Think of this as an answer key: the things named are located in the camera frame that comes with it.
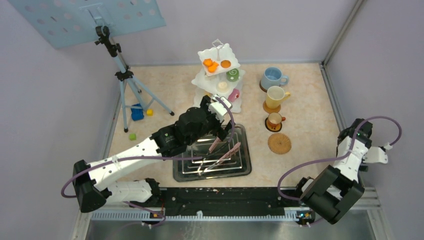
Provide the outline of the metal tongs with pink tips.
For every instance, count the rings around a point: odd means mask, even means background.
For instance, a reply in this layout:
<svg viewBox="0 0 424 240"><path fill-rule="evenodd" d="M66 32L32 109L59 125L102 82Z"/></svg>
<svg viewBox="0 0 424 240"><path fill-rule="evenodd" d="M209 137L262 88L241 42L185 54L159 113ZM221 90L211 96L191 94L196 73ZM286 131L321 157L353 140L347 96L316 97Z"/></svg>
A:
<svg viewBox="0 0 424 240"><path fill-rule="evenodd" d="M206 172L209 172L214 167L222 164L224 161L229 160L232 155L234 155L241 147L240 142L236 142L233 146L231 146L232 140L228 140L223 143L218 149L216 149L218 143L222 141L219 138L216 138L212 145L210 146L209 153L203 157L200 161L199 166L197 167L196 173L201 176ZM210 158L212 162L211 165L205 166L205 162Z"/></svg>

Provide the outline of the stainless steel tray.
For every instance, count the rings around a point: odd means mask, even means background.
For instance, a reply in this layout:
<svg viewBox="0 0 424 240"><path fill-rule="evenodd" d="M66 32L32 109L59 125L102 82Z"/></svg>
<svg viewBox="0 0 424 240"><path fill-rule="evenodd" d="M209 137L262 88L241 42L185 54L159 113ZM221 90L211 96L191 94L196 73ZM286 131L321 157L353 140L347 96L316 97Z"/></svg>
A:
<svg viewBox="0 0 424 240"><path fill-rule="evenodd" d="M173 178L177 182L241 177L252 172L246 129L235 125L231 142L218 142L215 155L201 160L182 160L173 163Z"/></svg>

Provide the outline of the white round bun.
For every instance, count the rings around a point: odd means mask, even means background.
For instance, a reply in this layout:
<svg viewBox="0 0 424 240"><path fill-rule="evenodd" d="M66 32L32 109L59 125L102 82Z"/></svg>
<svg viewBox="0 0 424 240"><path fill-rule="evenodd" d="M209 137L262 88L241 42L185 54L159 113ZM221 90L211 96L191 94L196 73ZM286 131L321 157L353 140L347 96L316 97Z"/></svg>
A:
<svg viewBox="0 0 424 240"><path fill-rule="evenodd" d="M216 85L216 89L218 92L225 93L229 89L229 85L226 81L220 81Z"/></svg>

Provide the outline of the pink cake slice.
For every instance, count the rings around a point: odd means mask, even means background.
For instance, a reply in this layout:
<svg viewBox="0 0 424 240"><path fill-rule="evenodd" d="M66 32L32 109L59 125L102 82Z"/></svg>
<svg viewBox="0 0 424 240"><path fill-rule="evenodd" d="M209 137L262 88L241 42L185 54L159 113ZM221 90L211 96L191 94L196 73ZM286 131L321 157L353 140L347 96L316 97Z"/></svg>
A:
<svg viewBox="0 0 424 240"><path fill-rule="evenodd" d="M234 88L233 91L229 94L228 96L228 101L229 102L234 102L236 101L238 98L240 97L240 90L237 88Z"/></svg>

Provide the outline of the orange fish cake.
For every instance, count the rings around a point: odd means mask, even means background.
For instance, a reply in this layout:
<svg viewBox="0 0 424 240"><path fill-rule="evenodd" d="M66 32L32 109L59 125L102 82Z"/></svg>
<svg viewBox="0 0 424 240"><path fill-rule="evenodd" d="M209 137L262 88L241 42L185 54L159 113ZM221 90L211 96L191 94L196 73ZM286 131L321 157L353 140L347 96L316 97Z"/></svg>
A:
<svg viewBox="0 0 424 240"><path fill-rule="evenodd" d="M213 65L214 61L211 60L210 58L205 59L202 64L206 67L211 67Z"/></svg>
<svg viewBox="0 0 424 240"><path fill-rule="evenodd" d="M208 67L207 67L207 70L208 70L208 72L209 73L214 73L216 70L217 70L217 68L219 67L219 64L217 63L217 62L215 62L215 61L213 61Z"/></svg>

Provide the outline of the green roll cake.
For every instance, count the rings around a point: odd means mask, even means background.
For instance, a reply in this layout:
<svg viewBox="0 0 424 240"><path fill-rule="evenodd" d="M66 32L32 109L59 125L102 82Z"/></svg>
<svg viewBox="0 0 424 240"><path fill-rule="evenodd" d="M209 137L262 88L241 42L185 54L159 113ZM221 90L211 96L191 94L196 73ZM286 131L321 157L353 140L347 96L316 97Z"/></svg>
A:
<svg viewBox="0 0 424 240"><path fill-rule="evenodd" d="M227 71L225 75L229 82L236 82L240 78L240 72L237 68Z"/></svg>

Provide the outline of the orange round cookie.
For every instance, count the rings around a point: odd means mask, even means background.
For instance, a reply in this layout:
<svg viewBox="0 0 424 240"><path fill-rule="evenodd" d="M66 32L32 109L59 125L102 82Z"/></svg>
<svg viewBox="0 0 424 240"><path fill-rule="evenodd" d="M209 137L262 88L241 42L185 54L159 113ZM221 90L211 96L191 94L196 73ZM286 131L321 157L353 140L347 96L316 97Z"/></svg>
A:
<svg viewBox="0 0 424 240"><path fill-rule="evenodd" d="M230 61L230 60L222 60L222 61L220 62L220 66L221 66L222 68L224 68L224 69L229 68L231 65L232 65L232 63L231 63L231 61Z"/></svg>

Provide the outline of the brown coaster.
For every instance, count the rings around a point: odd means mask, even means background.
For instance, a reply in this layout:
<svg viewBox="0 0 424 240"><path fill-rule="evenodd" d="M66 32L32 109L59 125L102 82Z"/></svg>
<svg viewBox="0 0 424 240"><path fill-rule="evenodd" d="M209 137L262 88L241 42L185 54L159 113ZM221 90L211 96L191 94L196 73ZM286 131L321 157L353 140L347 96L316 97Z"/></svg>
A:
<svg viewBox="0 0 424 240"><path fill-rule="evenodd" d="M267 92L267 89L265 89L265 88L263 88L263 86L261 85L261 83L259 82L259 87L260 87L260 89L263 91L263 92Z"/></svg>
<svg viewBox="0 0 424 240"><path fill-rule="evenodd" d="M269 108L266 104L266 102L264 101L262 104L262 108L265 112L267 112L268 114L271 113L279 113L281 110L281 105L278 105L276 108Z"/></svg>

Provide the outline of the brown coaster back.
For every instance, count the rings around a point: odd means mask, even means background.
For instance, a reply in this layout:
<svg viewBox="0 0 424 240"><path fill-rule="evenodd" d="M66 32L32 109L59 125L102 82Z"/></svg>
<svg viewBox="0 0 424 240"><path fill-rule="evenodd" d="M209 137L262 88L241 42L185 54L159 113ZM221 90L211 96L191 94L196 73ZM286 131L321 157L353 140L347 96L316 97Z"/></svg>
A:
<svg viewBox="0 0 424 240"><path fill-rule="evenodd" d="M265 89L265 88L263 88L263 86L261 85L261 83L259 82L259 87L260 87L260 89L263 91L263 92L267 92L267 89Z"/></svg>

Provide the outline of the dark printed coaster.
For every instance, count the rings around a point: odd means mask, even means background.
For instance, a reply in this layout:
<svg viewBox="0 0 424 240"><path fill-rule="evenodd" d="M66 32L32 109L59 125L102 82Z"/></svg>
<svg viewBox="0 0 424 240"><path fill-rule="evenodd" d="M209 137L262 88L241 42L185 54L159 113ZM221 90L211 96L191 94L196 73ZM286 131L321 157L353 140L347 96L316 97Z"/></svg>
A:
<svg viewBox="0 0 424 240"><path fill-rule="evenodd" d="M272 123L272 122L269 120L269 118L268 118L268 117L264 120L264 124L265 124L265 128L266 128L268 131L270 131L270 132L274 132L274 133L280 132L280 131L281 131L281 129L282 129L282 127L283 127L283 124L282 124L282 122L281 122L281 121L280 121L280 122L278 122L278 123Z"/></svg>

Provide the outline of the brown mug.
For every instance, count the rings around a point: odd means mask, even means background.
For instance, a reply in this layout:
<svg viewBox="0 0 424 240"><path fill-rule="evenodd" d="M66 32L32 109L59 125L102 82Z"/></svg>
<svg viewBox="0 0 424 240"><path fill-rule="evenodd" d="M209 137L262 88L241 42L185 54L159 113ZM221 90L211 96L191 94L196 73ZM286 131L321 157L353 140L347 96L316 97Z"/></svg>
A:
<svg viewBox="0 0 424 240"><path fill-rule="evenodd" d="M283 121L286 120L286 118L284 116L282 116L281 114L279 114L277 112L270 113L268 115L268 119L274 124L277 124L279 122L283 122Z"/></svg>

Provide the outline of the yellow mug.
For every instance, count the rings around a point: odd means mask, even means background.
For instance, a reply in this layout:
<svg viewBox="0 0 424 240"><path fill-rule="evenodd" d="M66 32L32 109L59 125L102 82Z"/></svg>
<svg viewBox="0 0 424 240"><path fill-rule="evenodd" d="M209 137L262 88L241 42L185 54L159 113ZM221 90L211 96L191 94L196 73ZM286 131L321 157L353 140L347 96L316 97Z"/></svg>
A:
<svg viewBox="0 0 424 240"><path fill-rule="evenodd" d="M288 99L291 93L280 86L271 86L266 92L265 106L269 109L277 109L282 102Z"/></svg>

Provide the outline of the woven coaster front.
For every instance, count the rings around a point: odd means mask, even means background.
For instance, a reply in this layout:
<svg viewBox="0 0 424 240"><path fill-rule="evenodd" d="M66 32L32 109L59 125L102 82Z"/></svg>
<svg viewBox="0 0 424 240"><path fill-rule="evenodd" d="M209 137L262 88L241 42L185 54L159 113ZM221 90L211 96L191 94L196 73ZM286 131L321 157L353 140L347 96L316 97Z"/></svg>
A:
<svg viewBox="0 0 424 240"><path fill-rule="evenodd" d="M268 148L275 154L283 155L292 149L291 139L283 133L274 133L267 140Z"/></svg>

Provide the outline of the blue mug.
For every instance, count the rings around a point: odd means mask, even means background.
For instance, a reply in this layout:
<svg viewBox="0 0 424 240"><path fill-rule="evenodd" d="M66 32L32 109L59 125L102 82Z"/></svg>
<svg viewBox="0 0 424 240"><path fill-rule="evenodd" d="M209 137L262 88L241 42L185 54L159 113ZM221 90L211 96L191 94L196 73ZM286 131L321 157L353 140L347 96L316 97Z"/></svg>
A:
<svg viewBox="0 0 424 240"><path fill-rule="evenodd" d="M285 86L289 83L290 78L284 75L283 72L277 67L268 67L260 80L263 88L269 89L272 86Z"/></svg>

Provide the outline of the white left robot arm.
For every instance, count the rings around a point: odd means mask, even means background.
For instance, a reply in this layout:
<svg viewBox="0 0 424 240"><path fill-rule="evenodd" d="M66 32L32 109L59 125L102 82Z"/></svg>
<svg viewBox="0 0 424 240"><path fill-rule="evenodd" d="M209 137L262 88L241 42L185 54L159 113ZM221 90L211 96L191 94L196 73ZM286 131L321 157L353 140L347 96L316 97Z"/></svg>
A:
<svg viewBox="0 0 424 240"><path fill-rule="evenodd" d="M73 165L73 186L79 210L90 213L106 204L119 202L145 203L154 207L160 202L158 183L151 178L120 182L126 175L154 163L181 161L180 154L206 135L224 141L234 134L234 117L222 127L232 103L224 96L205 95L199 107L191 107L178 120L160 128L135 146L111 157L87 162L79 160Z"/></svg>

